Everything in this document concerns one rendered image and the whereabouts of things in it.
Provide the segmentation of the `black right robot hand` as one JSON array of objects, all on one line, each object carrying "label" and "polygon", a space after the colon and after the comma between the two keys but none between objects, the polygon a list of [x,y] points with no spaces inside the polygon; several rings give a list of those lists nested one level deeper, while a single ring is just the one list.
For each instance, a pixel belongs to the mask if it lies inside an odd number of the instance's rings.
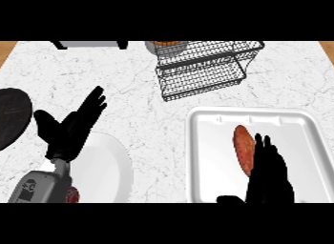
[{"label": "black right robot hand", "polygon": [[294,190],[288,181],[288,166],[269,136],[255,135],[254,168],[245,199],[220,195],[218,204],[292,204]]}]

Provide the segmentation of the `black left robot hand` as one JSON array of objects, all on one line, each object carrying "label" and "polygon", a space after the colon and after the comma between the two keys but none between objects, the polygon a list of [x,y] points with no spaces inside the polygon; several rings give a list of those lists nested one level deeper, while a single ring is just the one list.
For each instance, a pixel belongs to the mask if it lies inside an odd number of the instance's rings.
[{"label": "black left robot hand", "polygon": [[90,131],[106,108],[105,89],[97,86],[80,108],[59,122],[44,110],[34,111],[38,137],[47,143],[46,158],[71,162],[78,157]]}]

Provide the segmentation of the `orange-brown sweet potato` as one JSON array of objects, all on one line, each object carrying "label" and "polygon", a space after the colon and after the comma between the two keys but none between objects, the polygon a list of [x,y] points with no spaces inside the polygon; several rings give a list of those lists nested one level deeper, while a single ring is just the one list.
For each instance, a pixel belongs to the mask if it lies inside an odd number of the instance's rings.
[{"label": "orange-brown sweet potato", "polygon": [[241,169],[247,175],[251,175],[254,168],[255,140],[247,127],[242,125],[238,125],[233,130],[232,142]]}]

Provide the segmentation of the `white plastic tray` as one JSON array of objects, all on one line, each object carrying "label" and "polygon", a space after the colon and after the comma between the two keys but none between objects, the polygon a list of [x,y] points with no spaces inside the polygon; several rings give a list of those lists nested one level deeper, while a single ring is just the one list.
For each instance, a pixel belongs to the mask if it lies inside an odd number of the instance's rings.
[{"label": "white plastic tray", "polygon": [[213,202],[244,197],[250,177],[242,171],[232,138],[242,125],[270,137],[286,160],[288,181],[298,203],[334,203],[334,156],[312,114],[298,109],[196,107],[186,119],[187,200]]}]

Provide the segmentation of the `white round plate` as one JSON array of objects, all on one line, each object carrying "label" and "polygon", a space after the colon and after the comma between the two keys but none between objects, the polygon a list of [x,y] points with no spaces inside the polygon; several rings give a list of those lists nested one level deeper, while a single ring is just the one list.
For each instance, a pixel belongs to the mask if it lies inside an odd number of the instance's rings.
[{"label": "white round plate", "polygon": [[[108,134],[91,132],[71,164],[72,186],[80,203],[124,203],[133,187],[133,164],[121,142]],[[47,160],[41,171],[51,172]]]}]

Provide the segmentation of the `black round pan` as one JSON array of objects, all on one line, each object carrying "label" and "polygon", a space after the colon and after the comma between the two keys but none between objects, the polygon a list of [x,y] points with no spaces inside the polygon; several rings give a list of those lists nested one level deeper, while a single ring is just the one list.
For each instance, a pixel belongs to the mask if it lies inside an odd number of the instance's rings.
[{"label": "black round pan", "polygon": [[25,91],[15,88],[0,90],[0,151],[18,140],[32,117],[32,103]]}]

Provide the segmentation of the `red item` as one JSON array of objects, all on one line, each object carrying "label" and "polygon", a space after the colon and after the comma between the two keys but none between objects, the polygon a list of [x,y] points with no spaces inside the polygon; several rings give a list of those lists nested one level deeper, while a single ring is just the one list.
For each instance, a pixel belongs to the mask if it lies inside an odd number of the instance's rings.
[{"label": "red item", "polygon": [[65,202],[66,203],[77,203],[80,200],[80,194],[78,194],[78,190],[75,187],[71,187],[68,189],[68,194],[66,194],[66,199]]}]

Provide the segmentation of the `grey and black appliance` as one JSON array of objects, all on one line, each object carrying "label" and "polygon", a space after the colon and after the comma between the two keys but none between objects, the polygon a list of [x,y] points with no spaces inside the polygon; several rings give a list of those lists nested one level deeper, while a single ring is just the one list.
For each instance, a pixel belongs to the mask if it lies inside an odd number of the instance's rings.
[{"label": "grey and black appliance", "polygon": [[94,48],[94,47],[117,47],[119,50],[128,48],[127,41],[51,41],[51,44],[59,50],[68,48]]}]

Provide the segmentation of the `orange item in white cup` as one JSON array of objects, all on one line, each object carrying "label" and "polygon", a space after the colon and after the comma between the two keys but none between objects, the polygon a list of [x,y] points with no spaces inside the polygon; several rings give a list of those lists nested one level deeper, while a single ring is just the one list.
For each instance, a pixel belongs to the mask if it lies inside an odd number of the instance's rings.
[{"label": "orange item in white cup", "polygon": [[187,41],[146,41],[145,46],[146,49],[153,54],[170,54],[170,53],[177,53],[182,52],[187,48]]}]

